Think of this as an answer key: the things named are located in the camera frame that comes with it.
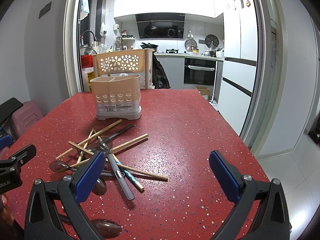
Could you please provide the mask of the person left hand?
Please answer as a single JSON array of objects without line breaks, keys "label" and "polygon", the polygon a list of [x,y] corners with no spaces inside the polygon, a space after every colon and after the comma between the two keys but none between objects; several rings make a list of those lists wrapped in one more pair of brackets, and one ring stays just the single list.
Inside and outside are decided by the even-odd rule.
[{"label": "person left hand", "polygon": [[6,193],[1,194],[1,203],[3,205],[3,209],[1,211],[1,220],[3,221],[3,224],[1,225],[1,229],[10,232],[14,218],[9,209],[9,198]]}]

